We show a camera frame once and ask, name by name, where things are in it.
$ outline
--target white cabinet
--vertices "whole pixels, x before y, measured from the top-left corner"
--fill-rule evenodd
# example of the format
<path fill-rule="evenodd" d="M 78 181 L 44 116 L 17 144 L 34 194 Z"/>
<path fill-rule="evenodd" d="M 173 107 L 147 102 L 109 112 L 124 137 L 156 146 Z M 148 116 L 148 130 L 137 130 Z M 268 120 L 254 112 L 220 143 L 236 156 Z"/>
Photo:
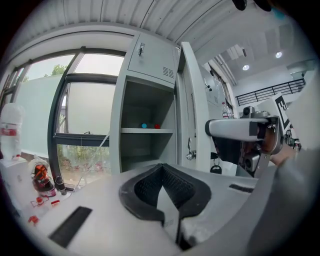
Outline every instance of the white cabinet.
<path fill-rule="evenodd" d="M 205 132 L 210 115 L 204 79 L 188 42 L 182 43 L 177 56 L 170 43 L 144 33 L 135 36 L 112 103 L 112 174 L 157 163 L 210 171 L 212 139 Z M 189 138 L 190 149 L 196 151 L 191 160 L 186 158 Z"/>
<path fill-rule="evenodd" d="M 128 70 L 174 84 L 177 71 L 174 50 L 171 44 L 161 39 L 141 34 L 135 44 Z"/>

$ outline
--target black slot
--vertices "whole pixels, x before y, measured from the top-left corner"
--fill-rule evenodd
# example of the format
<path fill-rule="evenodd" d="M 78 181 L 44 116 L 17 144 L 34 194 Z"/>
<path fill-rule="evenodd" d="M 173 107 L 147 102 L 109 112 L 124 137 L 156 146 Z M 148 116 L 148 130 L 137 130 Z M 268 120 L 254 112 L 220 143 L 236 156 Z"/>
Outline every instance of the black slot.
<path fill-rule="evenodd" d="M 252 187 L 245 187 L 245 186 L 240 186 L 237 184 L 231 184 L 229 186 L 229 188 L 234 189 L 234 190 L 239 190 L 242 192 L 246 192 L 246 193 L 252 193 L 254 191 L 254 189 Z"/>
<path fill-rule="evenodd" d="M 79 206 L 69 217 L 49 236 L 63 248 L 66 248 L 80 227 L 83 225 L 92 209 Z"/>

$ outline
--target white bottle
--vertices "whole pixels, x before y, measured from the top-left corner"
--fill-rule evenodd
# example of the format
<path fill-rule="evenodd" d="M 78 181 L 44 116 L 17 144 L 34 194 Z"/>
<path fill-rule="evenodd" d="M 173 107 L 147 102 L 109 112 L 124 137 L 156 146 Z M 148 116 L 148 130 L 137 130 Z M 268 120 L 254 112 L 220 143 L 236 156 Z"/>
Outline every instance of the white bottle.
<path fill-rule="evenodd" d="M 234 118 L 234 114 L 232 113 L 231 108 L 229 108 L 229 110 L 228 110 L 228 116 L 229 116 L 229 119 L 233 119 Z"/>
<path fill-rule="evenodd" d="M 229 119 L 228 117 L 228 109 L 225 102 L 222 102 L 222 118 Z"/>
<path fill-rule="evenodd" d="M 24 109 L 15 103 L 4 105 L 0 118 L 0 149 L 3 158 L 10 161 L 21 154 L 21 125 Z"/>

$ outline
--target window frame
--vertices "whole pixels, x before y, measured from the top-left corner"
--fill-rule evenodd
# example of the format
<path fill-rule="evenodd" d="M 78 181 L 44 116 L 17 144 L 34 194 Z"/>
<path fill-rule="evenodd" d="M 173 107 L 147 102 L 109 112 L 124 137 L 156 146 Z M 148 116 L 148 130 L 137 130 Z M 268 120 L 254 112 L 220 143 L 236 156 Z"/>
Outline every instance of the window frame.
<path fill-rule="evenodd" d="M 57 176 L 62 176 L 59 159 L 58 159 L 58 144 L 59 145 L 71 145 L 71 146 L 89 146 L 98 147 L 106 135 L 96 134 L 75 134 L 75 133 L 59 133 L 57 128 L 59 126 L 59 117 L 62 108 L 62 102 L 66 95 L 65 103 L 65 117 L 68 120 L 68 93 L 70 89 L 70 83 L 99 83 L 116 85 L 118 76 L 98 74 L 98 73 L 74 73 L 78 64 L 82 60 L 85 54 L 105 54 L 119 57 L 125 57 L 126 53 L 118 50 L 111 49 L 99 49 L 99 48 L 85 48 L 82 47 L 75 54 L 66 70 L 64 71 L 61 80 L 57 86 L 56 92 L 53 97 L 51 110 L 48 120 L 48 133 L 47 133 L 47 145 L 48 145 L 48 159 L 51 168 L 52 178 L 56 179 Z M 109 146 L 109 138 L 105 140 L 102 147 Z M 65 184 L 67 190 L 73 190 L 74 185 Z"/>
<path fill-rule="evenodd" d="M 100 83 L 100 84 L 109 84 L 116 85 L 118 76 L 114 75 L 106 75 L 106 74 L 91 74 L 91 73 L 74 73 L 76 67 L 80 63 L 82 57 L 85 54 L 104 54 L 104 55 L 113 55 L 118 57 L 125 57 L 126 52 L 113 50 L 113 49 L 103 49 L 103 48 L 86 48 L 82 46 L 81 48 L 76 49 L 68 49 L 57 51 L 53 53 L 49 53 L 34 59 L 29 59 L 27 62 L 23 63 L 15 67 L 11 74 L 7 76 L 7 79 L 3 85 L 3 89 L 0 94 L 0 108 L 3 106 L 3 100 L 5 100 L 6 96 L 11 94 L 10 102 L 14 103 L 16 101 L 17 95 L 19 93 L 19 89 L 23 79 L 28 73 L 32 64 L 41 62 L 47 59 L 66 56 L 66 55 L 74 55 L 65 69 L 55 91 L 53 101 L 51 104 L 51 109 L 49 113 L 48 120 L 48 129 L 47 129 L 47 147 L 48 147 L 48 159 L 49 165 L 52 173 L 53 180 L 56 179 L 58 175 L 61 176 L 61 171 L 58 163 L 58 147 L 57 144 L 63 145 L 73 145 L 73 146 L 89 146 L 89 147 L 98 147 L 105 135 L 95 135 L 95 134 L 74 134 L 74 133 L 57 133 L 57 125 L 59 125 L 59 114 L 61 112 L 61 106 L 64 95 L 67 92 L 66 78 L 69 81 L 74 80 L 74 82 L 88 82 L 88 83 Z M 18 76 L 19 70 L 23 68 L 21 75 L 18 77 L 15 86 L 11 86 L 12 82 Z M 66 117 L 67 117 L 67 107 L 68 107 L 68 96 L 66 98 Z M 103 147 L 109 146 L 109 139 L 107 139 L 103 145 Z M 73 186 L 68 187 L 66 184 L 66 189 L 73 190 Z"/>

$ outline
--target ceiling light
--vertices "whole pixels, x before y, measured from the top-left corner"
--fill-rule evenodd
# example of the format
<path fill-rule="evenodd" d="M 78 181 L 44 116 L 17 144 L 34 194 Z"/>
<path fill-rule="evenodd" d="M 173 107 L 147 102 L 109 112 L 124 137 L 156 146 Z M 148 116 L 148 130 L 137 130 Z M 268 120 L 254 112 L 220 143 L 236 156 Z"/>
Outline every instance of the ceiling light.
<path fill-rule="evenodd" d="M 278 52 L 275 54 L 275 57 L 276 57 L 277 59 L 279 59 L 281 56 L 282 56 L 282 52 L 281 52 L 281 51 L 278 51 Z"/>
<path fill-rule="evenodd" d="M 243 69 L 243 70 L 248 70 L 249 68 L 250 68 L 249 65 L 244 65 L 242 69 Z"/>

